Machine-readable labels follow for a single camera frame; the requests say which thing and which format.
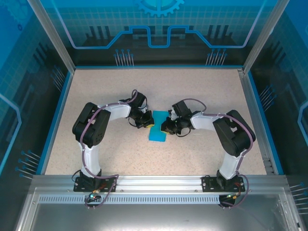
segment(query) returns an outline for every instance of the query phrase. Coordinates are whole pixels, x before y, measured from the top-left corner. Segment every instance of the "enclosure wall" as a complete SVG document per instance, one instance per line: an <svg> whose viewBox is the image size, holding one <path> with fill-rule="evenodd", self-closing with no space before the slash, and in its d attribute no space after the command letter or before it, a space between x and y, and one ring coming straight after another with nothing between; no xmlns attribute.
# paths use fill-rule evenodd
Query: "enclosure wall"
<svg viewBox="0 0 308 231"><path fill-rule="evenodd" d="M75 65L242 65L276 0L43 0Z"/></svg>
<svg viewBox="0 0 308 231"><path fill-rule="evenodd" d="M291 185L308 184L307 9L307 1L290 0L251 69L261 113ZM306 197L303 189L295 192L299 193L296 199ZM298 208L307 206L307 200L299 202L303 204Z"/></svg>
<svg viewBox="0 0 308 231"><path fill-rule="evenodd" d="M0 1L0 217L13 230L67 69L27 1Z"/></svg>

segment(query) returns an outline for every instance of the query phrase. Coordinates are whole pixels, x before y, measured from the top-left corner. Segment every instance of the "beige work surface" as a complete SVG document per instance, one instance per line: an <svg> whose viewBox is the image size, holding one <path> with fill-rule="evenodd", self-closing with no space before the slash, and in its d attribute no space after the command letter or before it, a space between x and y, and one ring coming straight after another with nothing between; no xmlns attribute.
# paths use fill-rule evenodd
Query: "beige work surface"
<svg viewBox="0 0 308 231"><path fill-rule="evenodd" d="M184 98L196 98L208 113L237 110L252 126L237 70L128 69L77 70L67 97L46 174L71 175L81 168L81 151L72 127L87 102L107 104L130 98L137 89L150 109L167 111ZM192 111L202 105L187 102ZM111 121L100 143L103 174L205 175L216 174L224 150L216 132L192 130L185 138L167 135L165 142L149 141L149 128L137 129L121 118ZM266 174L257 141L240 172Z"/></svg>

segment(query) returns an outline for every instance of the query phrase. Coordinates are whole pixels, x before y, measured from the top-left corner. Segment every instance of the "blue block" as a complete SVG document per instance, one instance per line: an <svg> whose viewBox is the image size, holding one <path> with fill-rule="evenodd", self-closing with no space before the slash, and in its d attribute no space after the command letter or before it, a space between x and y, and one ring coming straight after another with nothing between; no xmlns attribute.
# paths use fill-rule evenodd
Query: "blue block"
<svg viewBox="0 0 308 231"><path fill-rule="evenodd" d="M166 133L160 131L160 126L165 122L166 118L169 116L168 112L165 111L153 111L153 119L155 125L150 129L149 140L165 142Z"/></svg>

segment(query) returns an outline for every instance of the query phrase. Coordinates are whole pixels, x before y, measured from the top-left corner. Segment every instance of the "metal base plate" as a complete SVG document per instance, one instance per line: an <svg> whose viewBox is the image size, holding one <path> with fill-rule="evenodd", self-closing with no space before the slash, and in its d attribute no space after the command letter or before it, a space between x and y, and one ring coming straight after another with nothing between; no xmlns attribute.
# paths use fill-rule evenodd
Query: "metal base plate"
<svg viewBox="0 0 308 231"><path fill-rule="evenodd" d="M225 187L224 190L221 189L220 185L217 183L217 177L205 176L201 177L202 191L205 193L218 193L218 192L230 192L236 193L239 191L235 183L240 183L241 192L245 192L245 185L242 177L233 177L228 181L229 187Z"/></svg>
<svg viewBox="0 0 308 231"><path fill-rule="evenodd" d="M113 182L115 181L116 178L110 178L106 180L101 180L101 186L105 185L101 189L101 193L107 193L112 186ZM111 192L115 192L116 186L111 190ZM74 185L74 192L92 192L96 190L93 185L87 184L81 177L77 177L75 180L75 185Z"/></svg>

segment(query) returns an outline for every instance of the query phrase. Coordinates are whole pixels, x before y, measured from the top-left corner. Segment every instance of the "circuit pattern graphic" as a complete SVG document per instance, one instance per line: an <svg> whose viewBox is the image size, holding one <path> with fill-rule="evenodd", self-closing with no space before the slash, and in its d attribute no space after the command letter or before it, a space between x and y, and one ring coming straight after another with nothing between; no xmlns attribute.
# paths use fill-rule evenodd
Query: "circuit pattern graphic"
<svg viewBox="0 0 308 231"><path fill-rule="evenodd" d="M136 2L141 2L143 4L145 4L145 1L149 2L150 0L135 0L134 3ZM241 30L238 30L237 28L237 24L238 21L232 21L234 19L233 17L233 12L228 12L229 14L232 14L232 17L229 15L226 15L224 17L221 17L220 14L218 12L215 11L219 11L220 8L215 9L213 7L209 8L207 10L207 8L203 8L203 12L199 12L199 7L195 7L194 11L192 8L188 8L187 10L185 9L185 5L181 5L180 10L179 11L175 11L174 14L170 14L168 17L158 17L156 16L156 18L151 18L149 14L147 14L146 16L143 14L142 11L138 10L138 7L131 7L131 9L128 11L129 13L125 13L121 12L121 14L117 15L115 17L115 15L107 15L104 13L98 14L95 13L96 18L95 21L98 22L97 26L100 27L100 29L102 29L102 36L100 36L103 39L106 39L108 36L109 38L109 43L108 44L104 44L102 45L89 45L89 44L84 44L84 41L86 40L86 34L90 35L92 32L89 30L88 26L93 27L94 25L89 25L89 21L90 20L94 20L93 16L91 16L91 14L89 13L79 13L78 11L76 11L77 9L72 9L71 11L68 11L69 13L60 13L58 7L53 3L53 7L55 9L55 12L52 12L51 15L54 17L55 20L57 20L57 18L60 20L62 26L63 26L63 33L62 33L62 37L63 36L67 36L69 42L71 43L72 47L78 50L83 50L83 49L95 49L95 50L100 50L100 49L109 49L122 35L125 34L132 34L134 35L134 30L141 30L141 29L145 29L146 30L146 35L148 38L148 45L150 48L168 48L170 45L170 39L172 37L171 34L171 29L177 30L177 29L185 29L185 34L195 34L196 36L198 36L209 48L221 48L221 49L228 49L228 48L234 48L234 49L241 49L243 47L245 47L249 40L250 42L255 41L255 39L257 38L257 33L259 33L260 30L260 25L262 25L262 21L260 21L260 24L257 25L257 23L259 22L259 18L261 18L263 21L267 18L267 16L269 15L268 10L265 11L265 13L262 15L262 12L266 6L268 0L264 0L263 4L261 5L261 7L254 7L254 11L251 11L250 9L245 9L245 17L246 17L246 21L248 21L249 23L245 24L245 31L243 30L243 28ZM208 27L208 30L205 31L205 29L202 27L200 27L200 24L197 24L196 22L190 22L188 20L184 20L184 19L189 19L191 18L192 20L197 20L199 19L199 15L200 13L203 13L203 18L206 20L206 24L204 27ZM102 27L102 25L104 25L104 23L106 22L106 19L108 19L108 23L105 25L105 28L107 28L109 31L107 32L104 27ZM211 25L214 25L217 23L215 20L222 20L224 19L226 22L228 21L232 21L232 25L227 25L227 31L231 36L233 40L235 41L234 44L232 45L212 45L208 39L205 37L205 35L209 32L209 28L213 27ZM185 24L181 24L181 22L183 23L190 23L193 24L193 27L189 27L190 25L185 25ZM151 29L148 25L151 26L156 26L156 30L157 33L155 34L155 36L163 36L163 37L167 37L167 42L164 44L160 44L158 45L158 43L152 44L152 37L154 38L155 36L151 34ZM167 33L165 34L165 32L163 33L163 26L168 26L167 29Z"/></svg>
<svg viewBox="0 0 308 231"><path fill-rule="evenodd" d="M135 3L139 6L139 10L149 13L152 17L161 15L166 17L169 13L180 9L184 0L135 0Z"/></svg>
<svg viewBox="0 0 308 231"><path fill-rule="evenodd" d="M0 6L5 7L19 24L28 16L27 0L0 0Z"/></svg>

